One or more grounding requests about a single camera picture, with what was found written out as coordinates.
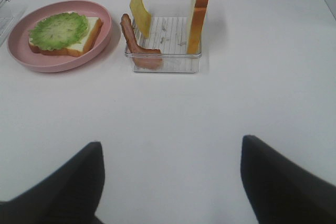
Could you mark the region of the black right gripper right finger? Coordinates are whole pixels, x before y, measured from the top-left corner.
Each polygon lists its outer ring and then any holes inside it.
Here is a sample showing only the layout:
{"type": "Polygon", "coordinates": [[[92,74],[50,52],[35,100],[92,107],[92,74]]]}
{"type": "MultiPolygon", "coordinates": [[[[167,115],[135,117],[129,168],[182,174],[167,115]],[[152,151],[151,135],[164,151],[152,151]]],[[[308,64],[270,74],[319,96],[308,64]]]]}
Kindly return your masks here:
{"type": "Polygon", "coordinates": [[[335,223],[335,186],[252,135],[242,141],[240,174],[259,223],[335,223]]]}

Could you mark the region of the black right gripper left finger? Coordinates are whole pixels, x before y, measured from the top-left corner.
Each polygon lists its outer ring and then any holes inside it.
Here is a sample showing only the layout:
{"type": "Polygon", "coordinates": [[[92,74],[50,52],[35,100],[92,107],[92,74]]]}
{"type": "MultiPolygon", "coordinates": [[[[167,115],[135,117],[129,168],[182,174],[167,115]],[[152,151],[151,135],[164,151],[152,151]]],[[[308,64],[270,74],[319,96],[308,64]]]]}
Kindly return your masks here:
{"type": "Polygon", "coordinates": [[[1,223],[101,223],[104,187],[100,142],[91,142],[43,181],[1,203],[1,223]]]}

